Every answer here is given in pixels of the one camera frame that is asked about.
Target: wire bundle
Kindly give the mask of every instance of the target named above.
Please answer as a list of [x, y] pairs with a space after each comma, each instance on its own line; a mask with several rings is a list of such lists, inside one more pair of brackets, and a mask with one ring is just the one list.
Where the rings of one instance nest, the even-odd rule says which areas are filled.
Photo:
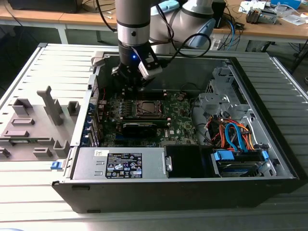
[[218, 148], [226, 148], [227, 150], [230, 150], [230, 151], [237, 151], [236, 146], [233, 143], [231, 143], [231, 141], [229, 140], [229, 133], [227, 134], [227, 132], [229, 132], [229, 129], [234, 129], [234, 130], [240, 131], [240, 134], [238, 134], [239, 145], [241, 146], [241, 141], [242, 141], [241, 137], [242, 137], [244, 139], [244, 143], [246, 145], [247, 150], [254, 150], [254, 146], [251, 141], [251, 132], [243, 124], [240, 124], [237, 121], [228, 119], [228, 118], [227, 119], [219, 118], [217, 121], [213, 121], [213, 120], [214, 120], [213, 118], [209, 119], [207, 127], [209, 127], [209, 124], [212, 122], [219, 123], [219, 126], [218, 126], [219, 133], [214, 135], [213, 138], [211, 139], [211, 142], [214, 146]]
[[[242, 16], [243, 13], [238, 13], [238, 14], [240, 14], [240, 16], [237, 17], [237, 18], [235, 19], [235, 18], [231, 15], [231, 12], [230, 12], [228, 6], [229, 6], [229, 5], [227, 4], [227, 5], [226, 5], [226, 8], [225, 8], [225, 9], [227, 9], [228, 13], [224, 13], [224, 16], [225, 16], [224, 20], [225, 20], [226, 22], [228, 22], [228, 24], [230, 24], [230, 26], [231, 26], [231, 28], [230, 28], [231, 31], [230, 31], [230, 33], [228, 34], [228, 36], [226, 37], [225, 41], [224, 41], [224, 42], [221, 44], [221, 46], [217, 49], [218, 51], [221, 50], [222, 48], [225, 50], [227, 46], [228, 46], [227, 50], [229, 50], [230, 47], [232, 47], [232, 46], [236, 46], [235, 50], [237, 50], [237, 47], [238, 47], [238, 45], [239, 45], [239, 43], [240, 43], [241, 35], [242, 35], [242, 32], [243, 32], [242, 30], [238, 30], [238, 31], [239, 31], [239, 36], [238, 36], [237, 38], [234, 38], [234, 36], [235, 36], [235, 26], [234, 26], [234, 25], [236, 24], [236, 19], [240, 18], [240, 17]], [[234, 6], [234, 7], [232, 8], [232, 11], [235, 12], [235, 13], [237, 13], [237, 12], [234, 11], [233, 9], [234, 9], [235, 7], [237, 7], [237, 6], [241, 7], [240, 5], [231, 5], [231, 6]], [[227, 43], [227, 40], [229, 39], [229, 37], [230, 37], [231, 34], [232, 34], [232, 39], [231, 39], [230, 42]]]

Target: floor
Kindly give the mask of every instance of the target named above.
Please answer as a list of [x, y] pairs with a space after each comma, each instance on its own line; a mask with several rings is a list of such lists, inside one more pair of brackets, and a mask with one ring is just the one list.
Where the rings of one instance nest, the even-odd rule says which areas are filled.
[[[37, 41], [60, 43], [58, 32], [50, 28], [15, 27], [14, 37], [6, 35], [0, 39], [0, 97], [10, 86], [19, 71], [37, 47]], [[72, 44], [116, 45], [116, 35], [112, 32], [103, 32], [104, 43], [97, 42], [95, 31], [69, 30], [67, 36]], [[288, 43], [277, 43], [268, 48], [270, 56], [277, 57], [287, 68], [294, 63], [295, 51]], [[308, 90], [304, 79], [308, 76], [308, 59], [305, 59], [293, 74], [298, 83]]]

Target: desk clutter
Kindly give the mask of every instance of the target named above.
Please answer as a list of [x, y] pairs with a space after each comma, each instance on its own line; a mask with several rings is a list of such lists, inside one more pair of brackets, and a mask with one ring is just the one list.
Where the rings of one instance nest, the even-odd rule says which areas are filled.
[[292, 23], [296, 26], [308, 23], [308, 14], [299, 13], [300, 0], [272, 0], [268, 1], [242, 1], [238, 12], [246, 13], [246, 22], [251, 24], [268, 23], [275, 24], [277, 18]]

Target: table leg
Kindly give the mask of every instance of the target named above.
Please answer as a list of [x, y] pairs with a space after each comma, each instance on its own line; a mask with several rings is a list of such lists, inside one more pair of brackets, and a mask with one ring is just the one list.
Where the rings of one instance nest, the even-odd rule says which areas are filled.
[[62, 44], [68, 44], [66, 31], [65, 31], [65, 25], [58, 25], [57, 29], [58, 29], [58, 32], [59, 32], [61, 43]]

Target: metal bracket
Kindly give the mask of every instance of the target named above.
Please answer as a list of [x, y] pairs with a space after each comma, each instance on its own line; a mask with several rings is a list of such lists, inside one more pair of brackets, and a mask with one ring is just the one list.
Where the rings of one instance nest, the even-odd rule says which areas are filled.
[[92, 57], [91, 57], [91, 64], [92, 67], [96, 67], [96, 66], [100, 66], [100, 65], [104, 65], [104, 59], [106, 57], [104, 56], [104, 52], [103, 51], [94, 51]]

